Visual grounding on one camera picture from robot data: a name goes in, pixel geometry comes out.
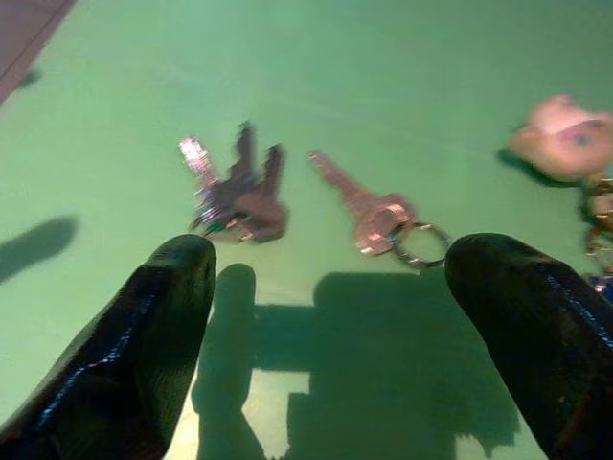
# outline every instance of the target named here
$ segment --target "bunch of keys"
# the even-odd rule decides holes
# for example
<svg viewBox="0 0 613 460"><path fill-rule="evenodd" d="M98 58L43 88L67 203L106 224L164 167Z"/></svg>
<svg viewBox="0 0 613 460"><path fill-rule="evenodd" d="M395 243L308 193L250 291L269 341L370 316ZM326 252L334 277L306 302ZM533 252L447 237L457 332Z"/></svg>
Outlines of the bunch of keys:
<svg viewBox="0 0 613 460"><path fill-rule="evenodd" d="M236 145L238 161L226 180L220 179L209 152L196 138L183 139L179 150L200 185L192 231L203 227L208 238L235 242L268 242L283 236L288 211L278 199L285 159L281 145L268 150L261 182L253 171L254 129L249 124L242 126Z"/></svg>
<svg viewBox="0 0 613 460"><path fill-rule="evenodd" d="M394 251L401 261L418 269L441 265L444 262L444 254L451 245L451 238L439 227L417 221L415 207L401 195L372 194L321 151L312 152L309 159L324 179L341 192L345 205L355 219L353 239L360 252L376 256ZM412 230L432 232L443 244L443 256L427 261L405 251L400 242Z"/></svg>
<svg viewBox="0 0 613 460"><path fill-rule="evenodd" d="M585 254L594 260L601 273L587 273L584 278L613 303L613 179L592 177L586 189L584 209L594 225L587 234Z"/></svg>

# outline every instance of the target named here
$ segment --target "floor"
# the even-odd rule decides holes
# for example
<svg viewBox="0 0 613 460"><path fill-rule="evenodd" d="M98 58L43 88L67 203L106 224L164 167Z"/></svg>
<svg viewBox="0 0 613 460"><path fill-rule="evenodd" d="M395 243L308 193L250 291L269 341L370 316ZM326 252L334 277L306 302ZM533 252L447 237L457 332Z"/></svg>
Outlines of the floor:
<svg viewBox="0 0 613 460"><path fill-rule="evenodd" d="M0 104L36 80L32 64L77 0L0 0Z"/></svg>

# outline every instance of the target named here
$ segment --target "green surface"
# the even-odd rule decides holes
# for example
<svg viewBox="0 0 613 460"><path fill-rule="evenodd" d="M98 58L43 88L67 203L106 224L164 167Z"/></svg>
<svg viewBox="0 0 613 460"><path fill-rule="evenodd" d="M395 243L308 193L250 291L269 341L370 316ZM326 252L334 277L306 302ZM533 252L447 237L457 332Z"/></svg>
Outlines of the green surface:
<svg viewBox="0 0 613 460"><path fill-rule="evenodd" d="M288 150L290 226L264 245L218 244L219 271L250 265L256 303L290 309L262 333L270 367L291 338L283 331L299 332L313 305L322 314L306 321L325 338L296 356L287 348L283 369L254 371L243 412L265 454L287 449L288 394L310 392L297 412L310 415L289 428L332 458L473 460L484 445L496 460L543 459L441 272L359 254L307 153L406 195L454 237L503 232L591 270L579 191L539 182L498 151L552 93L613 106L612 30L613 4L597 0L80 0L37 63L40 80L0 110L0 420L131 271L186 230L194 182L179 139L200 137L225 170L250 120L261 153ZM62 217L73 220L11 242ZM47 257L46 239L65 249ZM232 305L224 292L216 304ZM217 347L238 334L217 329L211 379L232 393L245 376L224 358L244 350L239 335ZM195 458L200 437L217 452L240 447L221 438L243 439L232 431L246 433L240 420L201 422L190 399L169 458Z"/></svg>

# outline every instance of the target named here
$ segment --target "pink plush keychain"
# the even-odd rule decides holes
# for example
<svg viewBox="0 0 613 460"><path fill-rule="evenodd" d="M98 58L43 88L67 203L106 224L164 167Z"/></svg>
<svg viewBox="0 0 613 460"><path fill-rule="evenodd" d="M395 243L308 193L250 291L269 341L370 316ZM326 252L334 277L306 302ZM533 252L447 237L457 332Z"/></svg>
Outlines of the pink plush keychain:
<svg viewBox="0 0 613 460"><path fill-rule="evenodd" d="M532 111L509 147L553 180L594 180L613 161L613 113L587 111L558 94Z"/></svg>

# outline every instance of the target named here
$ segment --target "key head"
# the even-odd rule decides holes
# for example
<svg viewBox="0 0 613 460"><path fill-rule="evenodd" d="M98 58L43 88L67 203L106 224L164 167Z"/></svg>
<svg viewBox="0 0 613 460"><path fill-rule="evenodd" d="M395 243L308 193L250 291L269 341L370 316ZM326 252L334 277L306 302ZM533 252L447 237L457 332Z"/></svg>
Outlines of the key head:
<svg viewBox="0 0 613 460"><path fill-rule="evenodd" d="M392 250L389 236L399 226L398 237L403 239L411 231L417 212L402 196L390 194L373 200L357 220L353 240L362 254L376 256Z"/></svg>

